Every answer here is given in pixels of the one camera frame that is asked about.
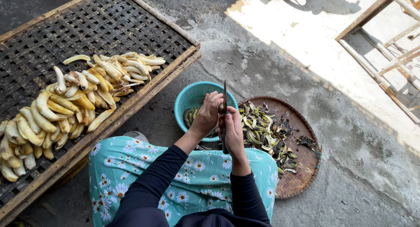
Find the person's right hand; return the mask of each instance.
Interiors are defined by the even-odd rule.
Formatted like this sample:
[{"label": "person's right hand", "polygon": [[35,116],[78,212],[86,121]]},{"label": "person's right hand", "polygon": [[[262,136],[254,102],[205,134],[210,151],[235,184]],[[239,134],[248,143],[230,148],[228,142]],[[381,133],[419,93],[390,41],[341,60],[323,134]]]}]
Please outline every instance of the person's right hand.
[{"label": "person's right hand", "polygon": [[245,154],[244,135],[242,132],[241,116],[239,111],[232,106],[228,106],[228,112],[224,117],[219,117],[219,140],[222,141],[223,125],[226,125],[225,144],[232,158],[240,158]]}]

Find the floral skirt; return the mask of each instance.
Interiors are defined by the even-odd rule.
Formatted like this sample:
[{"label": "floral skirt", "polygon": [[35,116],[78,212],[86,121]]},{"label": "floral skirt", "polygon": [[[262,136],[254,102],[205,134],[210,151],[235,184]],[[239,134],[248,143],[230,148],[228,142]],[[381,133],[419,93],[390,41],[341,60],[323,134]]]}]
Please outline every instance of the floral skirt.
[{"label": "floral skirt", "polygon": [[[166,149],[125,136],[104,139],[93,147],[89,155],[89,195],[95,227],[111,222],[130,185]],[[271,220],[276,162],[258,149],[245,150]],[[231,169],[232,158],[222,151],[192,151],[156,207],[165,212],[170,226],[198,211],[224,208],[233,213]]]}]

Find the blue plastic basket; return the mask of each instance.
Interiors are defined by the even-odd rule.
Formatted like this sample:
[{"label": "blue plastic basket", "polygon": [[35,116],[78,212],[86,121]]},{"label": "blue plastic basket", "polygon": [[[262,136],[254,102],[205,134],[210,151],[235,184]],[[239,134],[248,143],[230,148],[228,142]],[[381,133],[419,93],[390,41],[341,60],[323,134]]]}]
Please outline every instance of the blue plastic basket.
[{"label": "blue plastic basket", "polygon": [[[187,131],[187,128],[185,127],[184,122],[182,121],[182,115],[184,114],[184,111],[186,109],[192,109],[194,107],[201,107],[206,93],[211,93],[214,91],[223,93],[223,86],[215,84],[213,82],[203,81],[190,84],[184,89],[182,89],[182,91],[176,97],[174,107],[176,122],[178,123],[182,131]],[[238,109],[238,104],[236,103],[234,96],[232,96],[232,94],[229,91],[226,91],[226,94],[228,96],[228,106],[232,106]],[[216,142],[218,140],[219,137],[202,139],[203,142]]]}]

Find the gray shoe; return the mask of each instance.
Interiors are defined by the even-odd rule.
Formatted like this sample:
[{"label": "gray shoe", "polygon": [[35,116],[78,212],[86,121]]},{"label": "gray shoe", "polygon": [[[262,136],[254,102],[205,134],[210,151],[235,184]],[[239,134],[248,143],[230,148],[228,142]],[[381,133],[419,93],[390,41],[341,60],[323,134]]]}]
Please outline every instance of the gray shoe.
[{"label": "gray shoe", "polygon": [[149,140],[146,138],[146,136],[139,131],[129,131],[124,133],[123,136],[132,137],[142,142],[149,143]]}]

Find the hand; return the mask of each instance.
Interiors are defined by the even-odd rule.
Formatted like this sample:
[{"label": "hand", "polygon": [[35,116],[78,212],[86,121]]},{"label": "hand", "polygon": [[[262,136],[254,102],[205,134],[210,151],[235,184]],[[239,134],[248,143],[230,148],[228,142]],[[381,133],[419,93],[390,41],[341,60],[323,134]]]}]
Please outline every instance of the hand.
[{"label": "hand", "polygon": [[241,116],[239,111],[232,106],[228,106],[228,111],[232,115],[219,117],[219,139],[222,140],[223,125],[226,125],[225,144],[229,154],[232,156],[232,174],[245,176],[251,173],[247,155],[244,148],[244,135],[242,131]]},{"label": "hand", "polygon": [[201,139],[205,138],[217,125],[217,107],[223,102],[223,93],[214,91],[206,94],[203,106],[198,111],[188,131],[192,131]]}]

